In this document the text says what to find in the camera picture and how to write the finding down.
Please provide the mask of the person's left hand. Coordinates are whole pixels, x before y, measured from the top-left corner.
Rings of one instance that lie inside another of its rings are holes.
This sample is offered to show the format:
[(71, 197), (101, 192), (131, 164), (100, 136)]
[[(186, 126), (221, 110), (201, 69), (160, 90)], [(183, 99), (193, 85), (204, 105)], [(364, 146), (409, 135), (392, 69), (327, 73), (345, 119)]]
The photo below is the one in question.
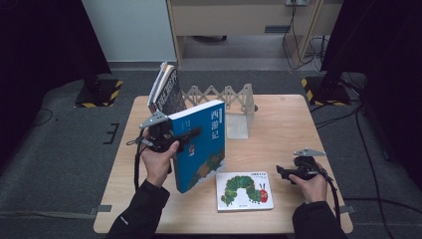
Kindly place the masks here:
[(155, 152), (149, 149), (144, 143), (141, 144), (143, 152), (141, 158), (146, 167), (146, 180), (152, 185), (160, 188), (168, 175), (170, 159), (176, 154), (179, 142), (175, 141), (167, 151)]

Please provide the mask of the light wooden desk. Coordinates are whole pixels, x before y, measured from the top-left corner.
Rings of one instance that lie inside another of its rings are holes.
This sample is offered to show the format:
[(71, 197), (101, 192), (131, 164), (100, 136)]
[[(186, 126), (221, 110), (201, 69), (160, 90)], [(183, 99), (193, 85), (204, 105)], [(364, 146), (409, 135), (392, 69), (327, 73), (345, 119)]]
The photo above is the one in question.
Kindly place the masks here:
[(286, 6), (286, 0), (166, 0), (177, 60), (187, 36), (283, 34), (293, 64), (305, 62), (315, 36), (329, 35), (344, 0), (311, 0)]

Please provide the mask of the white cabinet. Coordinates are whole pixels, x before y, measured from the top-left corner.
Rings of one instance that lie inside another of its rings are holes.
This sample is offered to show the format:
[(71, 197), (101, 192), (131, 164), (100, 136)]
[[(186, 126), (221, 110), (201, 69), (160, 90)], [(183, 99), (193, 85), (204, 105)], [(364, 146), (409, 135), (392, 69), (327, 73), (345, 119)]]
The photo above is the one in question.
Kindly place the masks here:
[(109, 62), (175, 62), (166, 0), (82, 0)]

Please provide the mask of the dark illustrated magazine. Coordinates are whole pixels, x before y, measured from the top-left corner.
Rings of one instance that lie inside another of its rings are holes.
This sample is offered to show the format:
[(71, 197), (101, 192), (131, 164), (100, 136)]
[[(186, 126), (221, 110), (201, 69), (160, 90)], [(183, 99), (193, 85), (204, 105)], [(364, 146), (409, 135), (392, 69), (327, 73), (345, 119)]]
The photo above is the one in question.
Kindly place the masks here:
[(153, 102), (155, 107), (167, 116), (186, 110), (177, 69), (174, 66), (166, 66), (159, 91), (155, 94)]

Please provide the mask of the striped black stand base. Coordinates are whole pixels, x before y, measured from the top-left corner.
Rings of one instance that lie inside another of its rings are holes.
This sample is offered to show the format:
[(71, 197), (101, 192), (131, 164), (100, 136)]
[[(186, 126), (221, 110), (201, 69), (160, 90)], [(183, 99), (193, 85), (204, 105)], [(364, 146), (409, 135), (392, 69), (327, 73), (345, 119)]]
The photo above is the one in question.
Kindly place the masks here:
[(122, 80), (99, 80), (92, 91), (83, 86), (75, 100), (76, 108), (110, 107), (113, 105), (122, 86)]
[(348, 106), (350, 97), (344, 86), (324, 77), (305, 77), (301, 84), (312, 106)]

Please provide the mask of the person's right hand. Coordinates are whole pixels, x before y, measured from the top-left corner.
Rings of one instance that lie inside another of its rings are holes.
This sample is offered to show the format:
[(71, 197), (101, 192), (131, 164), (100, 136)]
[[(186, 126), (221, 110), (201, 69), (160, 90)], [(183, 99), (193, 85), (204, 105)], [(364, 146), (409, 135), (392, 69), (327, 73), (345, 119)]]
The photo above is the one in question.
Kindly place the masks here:
[(310, 180), (303, 180), (291, 174), (290, 179), (301, 189), (305, 203), (326, 201), (327, 182), (321, 174)]

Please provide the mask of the white caterpillar board book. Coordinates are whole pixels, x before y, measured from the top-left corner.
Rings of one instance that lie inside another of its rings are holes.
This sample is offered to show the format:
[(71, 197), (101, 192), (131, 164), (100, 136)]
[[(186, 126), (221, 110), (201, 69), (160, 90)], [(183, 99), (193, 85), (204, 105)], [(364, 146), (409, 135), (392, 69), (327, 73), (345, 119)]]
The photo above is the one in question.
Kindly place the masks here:
[(219, 212), (274, 208), (269, 174), (265, 171), (218, 173), (216, 199)]

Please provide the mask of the thick blue book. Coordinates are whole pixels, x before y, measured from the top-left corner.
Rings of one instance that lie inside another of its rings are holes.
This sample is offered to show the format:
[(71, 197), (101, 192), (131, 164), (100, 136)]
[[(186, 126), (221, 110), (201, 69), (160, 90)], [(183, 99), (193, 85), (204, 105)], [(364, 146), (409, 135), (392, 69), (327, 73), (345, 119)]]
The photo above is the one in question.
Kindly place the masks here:
[(185, 193), (214, 175), (225, 159), (225, 103), (214, 100), (169, 116), (171, 129), (181, 135), (200, 127), (201, 134), (173, 159), (176, 188)]

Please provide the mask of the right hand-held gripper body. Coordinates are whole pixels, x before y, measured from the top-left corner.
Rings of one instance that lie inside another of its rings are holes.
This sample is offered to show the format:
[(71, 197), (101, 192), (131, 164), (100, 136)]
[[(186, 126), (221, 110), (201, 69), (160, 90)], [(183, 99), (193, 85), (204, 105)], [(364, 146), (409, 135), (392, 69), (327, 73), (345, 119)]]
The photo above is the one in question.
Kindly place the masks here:
[(316, 156), (325, 155), (324, 151), (318, 151), (311, 148), (304, 148), (294, 152), (294, 164), (297, 169), (293, 175), (302, 180), (313, 179), (316, 175), (320, 174), (324, 179), (327, 179), (327, 173), (324, 169), (320, 169), (316, 163)]

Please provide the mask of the black curtain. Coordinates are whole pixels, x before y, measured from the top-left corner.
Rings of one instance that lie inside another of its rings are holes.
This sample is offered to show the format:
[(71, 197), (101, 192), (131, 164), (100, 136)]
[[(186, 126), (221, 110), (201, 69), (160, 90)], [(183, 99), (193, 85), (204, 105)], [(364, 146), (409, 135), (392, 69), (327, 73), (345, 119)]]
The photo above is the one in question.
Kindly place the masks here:
[(82, 0), (0, 0), (0, 170), (48, 91), (109, 72)]
[(322, 69), (327, 87), (366, 76), (362, 101), (388, 157), (422, 187), (422, 0), (343, 0)]

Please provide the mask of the grey portrait magazine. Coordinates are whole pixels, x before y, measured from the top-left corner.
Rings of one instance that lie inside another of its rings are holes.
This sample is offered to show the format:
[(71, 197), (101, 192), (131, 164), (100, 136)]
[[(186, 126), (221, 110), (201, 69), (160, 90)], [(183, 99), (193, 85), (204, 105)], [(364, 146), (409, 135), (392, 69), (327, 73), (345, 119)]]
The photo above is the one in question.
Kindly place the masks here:
[(159, 88), (160, 88), (161, 84), (166, 80), (165, 74), (166, 74), (167, 68), (168, 68), (167, 62), (163, 62), (160, 65), (160, 71), (159, 71), (159, 73), (158, 73), (158, 75), (155, 79), (155, 82), (154, 82), (154, 84), (151, 88), (151, 91), (149, 93), (147, 106), (148, 106), (151, 113), (155, 112), (154, 97), (159, 92)]

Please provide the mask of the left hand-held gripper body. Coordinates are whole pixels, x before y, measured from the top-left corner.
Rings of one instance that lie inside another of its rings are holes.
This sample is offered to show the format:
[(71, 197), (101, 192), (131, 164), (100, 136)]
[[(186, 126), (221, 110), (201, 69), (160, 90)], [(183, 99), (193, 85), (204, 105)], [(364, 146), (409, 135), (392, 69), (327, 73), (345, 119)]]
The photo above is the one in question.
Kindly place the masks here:
[(169, 117), (160, 111), (153, 113), (139, 128), (140, 142), (155, 152), (166, 152), (181, 139), (180, 135), (173, 133)]

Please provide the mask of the expandable grey metal book rack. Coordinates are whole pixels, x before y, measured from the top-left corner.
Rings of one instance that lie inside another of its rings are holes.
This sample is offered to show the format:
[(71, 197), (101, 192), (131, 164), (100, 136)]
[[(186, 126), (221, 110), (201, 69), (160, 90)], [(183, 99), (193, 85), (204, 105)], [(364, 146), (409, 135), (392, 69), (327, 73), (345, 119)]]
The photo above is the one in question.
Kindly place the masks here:
[(231, 86), (226, 86), (222, 91), (209, 86), (201, 91), (197, 86), (192, 86), (188, 91), (182, 92), (183, 99), (189, 107), (198, 106), (213, 100), (225, 103), (226, 107), (226, 137), (228, 139), (248, 139), (250, 127), (258, 106), (254, 101), (251, 84), (236, 92)]

